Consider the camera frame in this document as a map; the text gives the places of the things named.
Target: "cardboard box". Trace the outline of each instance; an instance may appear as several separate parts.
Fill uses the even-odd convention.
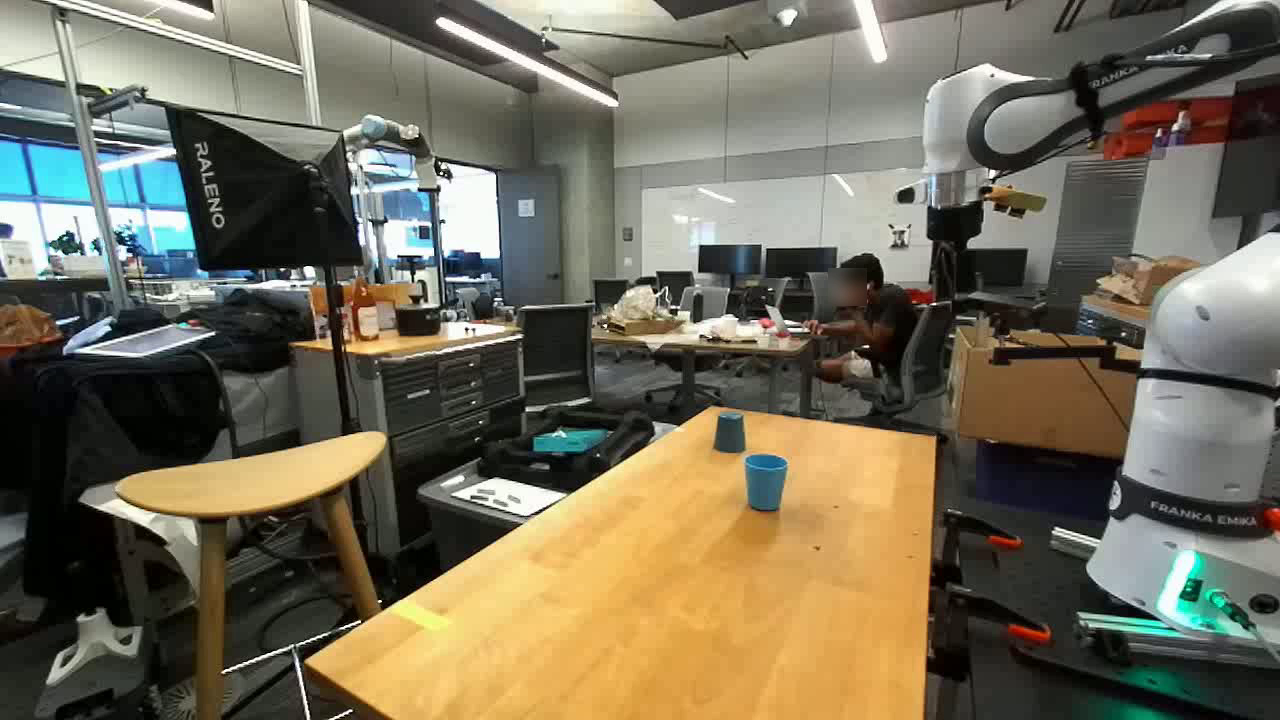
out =
[[[1008,347],[1104,347],[1096,335],[1012,332]],[[1123,455],[1137,375],[1077,361],[992,365],[988,328],[957,328],[952,423],[986,445],[1024,445],[1082,455]]]
[[[1155,255],[1154,262],[1140,262],[1132,273],[1132,290],[1137,290],[1137,303],[1140,309],[1154,309],[1155,303],[1155,290],[1176,281],[1179,273],[1197,268],[1193,255]]]

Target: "blue cup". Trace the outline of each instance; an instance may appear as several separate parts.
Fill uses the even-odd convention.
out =
[[[778,512],[790,488],[790,460],[783,455],[748,455],[748,506]]]
[[[716,421],[716,451],[744,451],[744,448],[748,448],[744,411],[719,411],[719,421]]]

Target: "table leg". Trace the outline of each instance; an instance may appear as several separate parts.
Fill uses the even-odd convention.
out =
[[[698,352],[682,352],[682,411],[698,399]]]
[[[812,414],[812,371],[818,371],[818,343],[807,340],[802,355],[802,414]]]
[[[778,411],[778,375],[782,375],[782,365],[783,365],[782,355],[767,361],[767,399],[765,399],[767,411]]]
[[[197,720],[223,716],[229,523],[200,520]]]
[[[358,611],[369,621],[369,616],[377,616],[380,602],[377,602],[377,589],[372,589],[366,549],[362,549],[362,537],[354,523],[350,491],[343,488],[327,491],[319,499],[319,506],[326,506],[332,552],[336,552],[343,578],[350,578],[350,590],[358,599]]]

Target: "person's hair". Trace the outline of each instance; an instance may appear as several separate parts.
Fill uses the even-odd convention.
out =
[[[872,253],[847,255],[847,259],[839,262],[839,281],[857,281],[857,283],[884,286],[879,255],[872,255]]]

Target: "bag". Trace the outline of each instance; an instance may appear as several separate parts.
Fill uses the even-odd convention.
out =
[[[217,335],[200,347],[234,371],[272,371],[288,365],[288,340],[300,335],[305,319],[296,309],[234,290],[223,303],[207,303],[194,313],[187,319],[200,319]]]
[[[607,427],[607,435],[575,455],[547,455],[535,451],[534,440],[556,427]],[[652,440],[652,421],[644,411],[556,411],[547,427],[535,427],[527,435],[516,440],[493,440],[483,445],[483,455],[476,463],[479,477],[510,477],[510,480],[527,480],[539,488],[562,488],[562,491],[575,491],[589,480],[598,480],[599,471],[607,471],[612,463],[629,460],[632,451],[642,451]]]

